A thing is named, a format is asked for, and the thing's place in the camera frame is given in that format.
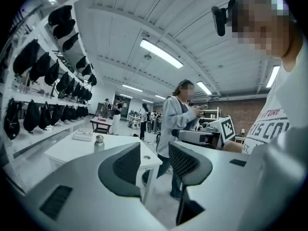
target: jeans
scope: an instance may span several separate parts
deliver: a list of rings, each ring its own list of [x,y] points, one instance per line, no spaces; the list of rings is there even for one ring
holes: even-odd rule
[[[146,121],[145,122],[141,122],[140,125],[140,139],[144,139],[144,132],[146,131]]]
[[[152,124],[150,121],[147,122],[147,127],[148,127],[148,133],[151,133],[152,131]]]
[[[163,162],[162,165],[159,166],[158,169],[158,173],[157,173],[157,178],[162,176],[163,174],[165,174],[168,170],[168,168],[170,167],[170,159],[167,157],[163,157],[161,155],[157,155],[157,157]],[[150,171],[147,170],[143,175],[142,175],[142,179],[144,182],[148,182],[148,178],[149,178],[149,173]],[[180,186],[181,186],[181,180],[180,178],[175,174],[175,172],[173,172],[173,176],[172,176],[172,190],[170,195],[180,198],[180,194],[181,194],[181,190],[180,190]]]

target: wooden table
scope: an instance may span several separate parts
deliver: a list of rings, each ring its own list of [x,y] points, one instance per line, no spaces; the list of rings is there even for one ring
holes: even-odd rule
[[[113,120],[111,119],[106,119],[106,118],[103,118],[105,121],[100,121],[98,119],[98,117],[94,117],[93,119],[90,120],[90,123],[92,123],[92,128],[93,128],[93,131],[94,131],[94,124],[96,124],[96,129],[98,128],[98,125],[104,125],[104,126],[107,126],[107,133],[109,134],[109,129],[110,127],[112,126],[112,123],[113,123]]]
[[[45,155],[49,158],[51,169],[55,171],[58,167],[71,161],[75,158],[85,156],[94,153],[95,137],[99,133],[93,133],[92,141],[77,141],[72,137],[75,133],[66,136],[64,139],[56,143],[50,149],[45,152]],[[149,170],[150,175],[148,178],[145,194],[142,199],[145,205],[148,197],[152,194],[154,184],[156,181],[159,165],[162,161],[138,138],[129,136],[116,136],[104,134],[105,150],[112,149],[114,147],[139,142],[140,143],[140,157],[141,164],[139,170]]]

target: shelving unit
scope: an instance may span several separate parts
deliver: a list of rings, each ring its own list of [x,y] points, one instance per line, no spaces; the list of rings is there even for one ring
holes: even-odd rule
[[[35,103],[47,102],[48,104],[58,104],[58,105],[63,105],[63,106],[68,105],[68,106],[74,106],[74,107],[78,107],[78,106],[87,107],[87,104],[70,102],[70,101],[58,99],[58,98],[51,97],[51,96],[46,97],[40,94],[20,93],[20,92],[16,92],[13,90],[6,92],[6,96],[4,98],[8,100],[10,100],[11,98],[14,98],[14,100],[22,101],[22,102],[30,102],[31,100],[33,100]]]
[[[208,117],[201,117],[200,119],[203,119],[205,121],[208,122],[212,122],[212,121],[216,121],[219,119],[219,117],[221,117],[221,110],[219,110],[219,107],[217,107],[216,110],[204,110],[205,113],[214,113],[215,114],[215,118],[208,118]]]
[[[72,5],[72,11],[71,16],[72,19],[76,20],[76,14],[75,14],[75,8],[74,3],[79,0],[68,0],[67,2],[61,4],[60,6],[55,7],[54,9],[58,9],[65,5]],[[33,12],[31,12],[31,16],[33,16],[36,12],[38,12],[39,9],[43,9],[43,5],[36,8]],[[25,28],[25,24],[27,23],[27,20],[31,17],[28,16],[25,18],[25,20],[22,21],[23,25],[20,26],[20,28]],[[64,130],[68,130],[70,132],[73,132],[75,127],[80,127],[84,125],[84,119],[78,119],[78,120],[72,120],[72,121],[66,121],[65,123],[58,121],[55,127],[49,126],[47,130],[42,130],[39,127],[34,128],[32,131],[33,133],[29,133],[24,129],[23,126],[23,120],[19,120],[20,123],[20,131],[17,135],[17,137],[14,140],[10,140],[5,131],[3,130],[3,118],[6,115],[6,110],[8,108],[8,103],[11,98],[14,98],[15,101],[22,101],[22,102],[30,102],[33,100],[35,103],[45,103],[48,104],[58,104],[58,105],[69,105],[69,106],[83,106],[86,107],[87,104],[80,104],[76,102],[67,101],[64,99],[58,99],[56,97],[51,97],[49,95],[44,94],[37,94],[33,92],[17,92],[15,88],[13,88],[13,82],[15,81],[15,73],[13,71],[13,63],[16,59],[16,57],[19,55],[19,53],[22,51],[22,49],[30,43],[32,40],[37,39],[40,47],[45,51],[49,53],[49,56],[51,59],[56,62],[59,60],[60,68],[64,72],[68,72],[69,76],[73,79],[75,79],[75,83],[79,83],[81,86],[84,86],[85,88],[91,90],[91,85],[84,84],[77,76],[74,75],[62,62],[61,60],[55,55],[54,50],[58,49],[60,50],[60,47],[55,43],[54,38],[50,36],[47,33],[47,27],[48,25],[48,17],[49,14],[46,15],[40,22],[38,22],[36,25],[34,25],[33,30],[28,35],[13,35],[10,37],[10,40],[14,39],[13,44],[13,52],[8,60],[8,68],[6,69],[5,75],[4,75],[4,84],[0,85],[0,93],[2,94],[2,103],[1,103],[1,128],[0,128],[0,147],[4,146],[5,152],[7,156],[7,159],[9,163],[4,166],[4,170],[8,174],[9,178],[14,180],[14,183],[21,187],[23,190],[26,189],[25,184],[23,183],[18,169],[17,169],[17,163],[15,162],[15,159],[18,158],[18,156],[22,153],[24,153],[27,150],[30,150],[33,145],[40,143],[41,141],[60,133]],[[74,26],[74,30],[76,32],[79,32],[77,22]],[[80,44],[81,50],[83,54],[86,56],[88,64],[90,63],[87,53],[84,49],[82,40],[80,37],[78,37],[78,42]]]
[[[18,152],[27,149],[27,147],[32,146],[40,141],[43,141],[57,133],[60,133],[64,130],[70,130],[73,132],[73,128],[77,126],[81,126],[84,124],[84,119],[72,120],[72,121],[58,121],[56,126],[48,126],[47,131],[43,131],[39,127],[33,129],[32,134],[24,129],[23,126],[24,120],[19,120],[20,131],[16,139],[11,141],[11,145],[9,146],[14,159],[19,155]]]

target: small container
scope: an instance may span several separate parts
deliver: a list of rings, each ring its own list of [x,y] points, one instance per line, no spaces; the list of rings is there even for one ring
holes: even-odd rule
[[[94,153],[103,151],[105,149],[105,143],[104,143],[104,137],[103,135],[97,135],[95,137],[95,143],[94,143]]]

